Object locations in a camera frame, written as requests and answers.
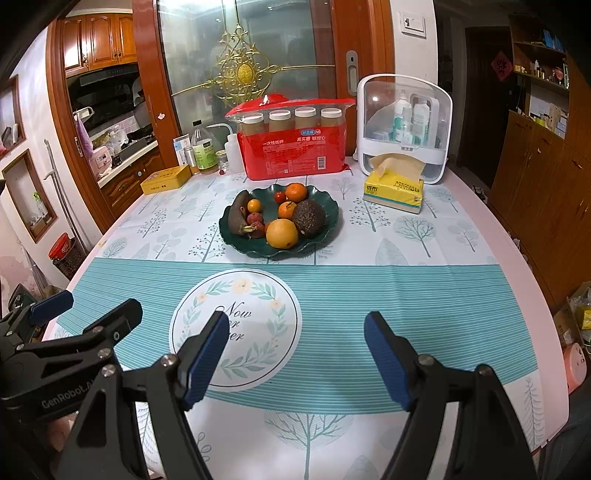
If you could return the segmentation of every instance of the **glass door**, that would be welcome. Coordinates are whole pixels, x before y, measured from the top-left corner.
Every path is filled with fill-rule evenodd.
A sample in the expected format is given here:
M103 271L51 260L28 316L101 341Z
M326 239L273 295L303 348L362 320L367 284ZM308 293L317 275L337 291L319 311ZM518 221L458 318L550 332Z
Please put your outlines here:
M265 93L336 97L324 0L158 0L165 70L180 130L225 122ZM225 133L213 131L223 144Z

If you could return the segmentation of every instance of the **door handle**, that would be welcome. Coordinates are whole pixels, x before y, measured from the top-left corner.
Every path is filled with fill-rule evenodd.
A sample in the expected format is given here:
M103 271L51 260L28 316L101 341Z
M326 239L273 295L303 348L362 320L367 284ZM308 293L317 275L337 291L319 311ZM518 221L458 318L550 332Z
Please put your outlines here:
M346 53L346 65L347 65L347 90L349 95L357 95L357 84L359 83L359 65L357 52L355 50L349 50Z

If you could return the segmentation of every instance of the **blue gripper pad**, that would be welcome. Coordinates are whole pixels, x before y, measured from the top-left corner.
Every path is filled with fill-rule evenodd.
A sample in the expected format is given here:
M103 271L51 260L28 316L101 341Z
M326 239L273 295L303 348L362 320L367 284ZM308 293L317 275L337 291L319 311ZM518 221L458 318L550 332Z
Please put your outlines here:
M390 398L410 411L415 400L409 387L414 379L416 352L405 338L394 335L380 312L370 312L365 317L363 335Z
M71 292L64 290L56 293L31 307L29 323L38 327L43 326L58 315L70 310L72 305L74 305L74 297Z
M183 404L187 410L205 396L207 386L211 382L222 352L226 348L230 335L228 316L224 312L215 312L199 335L206 335L204 332L208 330L211 330L209 335L189 367L187 392L183 397Z

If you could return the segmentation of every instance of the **cardboard box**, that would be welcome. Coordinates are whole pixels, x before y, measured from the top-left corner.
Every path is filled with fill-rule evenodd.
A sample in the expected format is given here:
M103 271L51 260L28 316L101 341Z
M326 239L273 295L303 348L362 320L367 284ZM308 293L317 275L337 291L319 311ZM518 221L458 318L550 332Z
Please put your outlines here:
M402 154L383 154L372 158L374 170L365 180L363 199L410 213L421 211L424 163Z
M167 168L152 173L141 183L146 195L167 190L179 189L191 178L191 170L188 165Z

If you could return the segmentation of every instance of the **tissue box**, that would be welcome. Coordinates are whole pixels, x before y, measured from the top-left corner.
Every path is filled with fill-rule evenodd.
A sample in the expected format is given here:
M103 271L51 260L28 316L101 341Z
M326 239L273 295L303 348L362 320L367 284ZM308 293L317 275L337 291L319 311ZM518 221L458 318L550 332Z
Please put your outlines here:
M420 212L423 202L423 180L410 180L390 168L376 168L369 174L363 187L363 199L405 212Z

